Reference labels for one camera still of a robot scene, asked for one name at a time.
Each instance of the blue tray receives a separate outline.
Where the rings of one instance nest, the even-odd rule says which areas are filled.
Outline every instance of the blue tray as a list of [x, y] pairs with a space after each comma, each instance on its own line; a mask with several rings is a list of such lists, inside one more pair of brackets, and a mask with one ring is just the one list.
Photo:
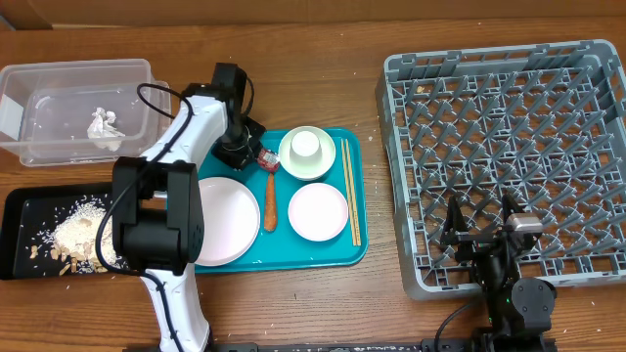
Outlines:
[[[335, 164], [321, 179], [312, 182], [323, 182], [336, 187], [346, 197], [343, 163], [341, 161], [341, 139], [348, 141], [352, 156], [352, 171], [359, 212], [361, 245], [352, 245], [352, 231], [349, 222], [343, 231], [334, 239], [326, 242], [311, 242], [298, 235], [290, 225], [287, 209], [291, 196], [302, 186], [312, 183], [295, 179], [282, 167], [275, 175], [276, 206], [278, 226], [273, 233], [263, 229], [265, 213], [265, 187], [268, 173], [257, 164], [248, 166], [244, 171], [237, 172], [209, 154], [204, 160], [199, 177], [228, 177], [248, 187], [261, 208], [261, 229], [252, 247], [239, 259], [219, 267], [196, 266], [196, 273], [239, 273], [266, 270], [286, 270], [321, 268], [330, 266], [352, 265], [358, 263], [368, 248], [368, 223], [365, 210], [365, 187], [363, 185], [363, 166], [361, 147], [356, 136], [344, 128], [325, 129], [336, 146]], [[288, 130], [268, 131], [261, 142], [269, 150], [277, 151]]]

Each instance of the clear plastic bin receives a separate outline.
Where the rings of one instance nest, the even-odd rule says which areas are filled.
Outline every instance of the clear plastic bin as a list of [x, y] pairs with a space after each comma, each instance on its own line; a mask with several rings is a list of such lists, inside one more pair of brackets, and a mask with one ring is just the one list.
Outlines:
[[[25, 166], [114, 161], [152, 146], [169, 119], [137, 97], [137, 85], [155, 82], [145, 60], [102, 60], [6, 66], [0, 71], [0, 147]], [[146, 98], [171, 111], [168, 95]], [[115, 112], [125, 137], [88, 139], [96, 108]], [[112, 152], [94, 142], [121, 142]]]

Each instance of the white sticker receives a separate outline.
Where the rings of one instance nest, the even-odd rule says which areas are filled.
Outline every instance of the white sticker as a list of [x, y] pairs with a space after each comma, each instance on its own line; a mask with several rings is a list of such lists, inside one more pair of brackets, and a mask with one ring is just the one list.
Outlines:
[[19, 140], [22, 113], [23, 107], [3, 94], [0, 100], [0, 132], [16, 141]]

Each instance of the plastic crate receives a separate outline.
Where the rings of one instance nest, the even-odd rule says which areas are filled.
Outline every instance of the plastic crate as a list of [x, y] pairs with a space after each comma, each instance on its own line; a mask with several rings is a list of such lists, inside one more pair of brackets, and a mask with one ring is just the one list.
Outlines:
[[439, 242], [456, 195], [470, 232], [503, 193], [545, 235], [517, 259], [555, 286], [626, 279], [624, 70], [604, 40], [393, 55], [376, 89], [402, 281], [415, 299], [479, 292]]

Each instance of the chopsticks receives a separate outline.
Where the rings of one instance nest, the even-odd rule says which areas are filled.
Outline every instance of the chopsticks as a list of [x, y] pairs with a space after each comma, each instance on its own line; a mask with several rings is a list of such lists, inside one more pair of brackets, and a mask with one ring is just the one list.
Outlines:
[[352, 230], [352, 245], [361, 245], [361, 230], [359, 229], [359, 213], [354, 191], [354, 175], [352, 173], [352, 157], [348, 141], [341, 139], [341, 157], [343, 159], [343, 177], [345, 178], [345, 193], [348, 201], [350, 229]]

